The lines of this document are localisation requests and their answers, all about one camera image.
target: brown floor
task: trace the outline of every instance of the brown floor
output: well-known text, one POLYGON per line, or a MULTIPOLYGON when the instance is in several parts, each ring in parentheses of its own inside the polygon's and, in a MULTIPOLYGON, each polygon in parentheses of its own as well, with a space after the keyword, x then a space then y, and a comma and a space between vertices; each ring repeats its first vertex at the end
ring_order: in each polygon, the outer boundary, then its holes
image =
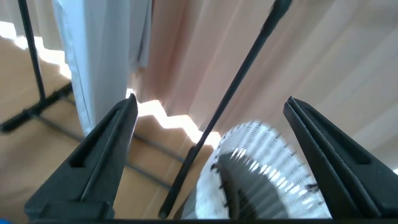
MULTIPOLYGON (((59 67, 41 61, 46 93, 69 81, 59 74, 59 67)), ((20 112, 38 100, 29 52, 11 40, 0 39, 0 121, 20 112)), ((82 134, 76 108, 60 101, 43 115, 75 133, 82 134)), ((139 118, 136 132, 186 155, 193 144, 183 129, 163 129, 153 116, 139 118)), ((25 223, 26 200, 51 175, 78 143, 38 121, 29 121, 11 134, 0 136, 0 218, 25 223)), ((129 161, 172 183, 180 163, 143 142, 133 140, 129 161)), ((172 215, 185 200, 212 148, 199 153, 178 196, 172 215)), ((116 218, 157 218, 167 191, 140 174, 124 169, 114 202, 116 218)))

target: white cloth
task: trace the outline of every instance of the white cloth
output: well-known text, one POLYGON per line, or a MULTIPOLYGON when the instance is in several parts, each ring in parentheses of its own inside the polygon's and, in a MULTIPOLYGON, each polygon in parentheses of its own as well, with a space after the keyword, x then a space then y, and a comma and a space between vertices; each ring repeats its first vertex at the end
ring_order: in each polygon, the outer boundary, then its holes
POLYGON ((87 135, 125 99, 129 75, 147 65, 152 1, 53 0, 53 5, 87 135))

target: sunlight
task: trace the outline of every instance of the sunlight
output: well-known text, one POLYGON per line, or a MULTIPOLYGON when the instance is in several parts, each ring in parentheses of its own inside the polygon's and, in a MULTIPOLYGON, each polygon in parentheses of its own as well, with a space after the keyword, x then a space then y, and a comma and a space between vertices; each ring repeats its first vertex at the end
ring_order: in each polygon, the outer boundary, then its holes
MULTIPOLYGON (((27 40, 23 36, 17 36, 14 24, 10 22, 0 21, 0 36, 14 41, 19 48, 28 49, 27 40)), ((71 72, 69 66, 65 63, 65 53, 61 50, 49 50, 43 45, 43 38, 34 37, 35 46, 39 57, 48 63, 58 65, 60 67, 60 74, 71 79, 71 72)), ((134 93, 133 89, 127 89, 126 97, 134 93)), ((159 124, 165 128, 182 128, 193 142, 198 142, 202 132, 199 131, 198 126, 192 121, 188 115, 179 115, 168 117, 165 110, 158 100, 148 101, 145 103, 138 103, 139 116, 154 116, 159 124)), ((208 136, 205 144, 213 146, 215 149, 221 139, 217 132, 212 132, 208 136)))

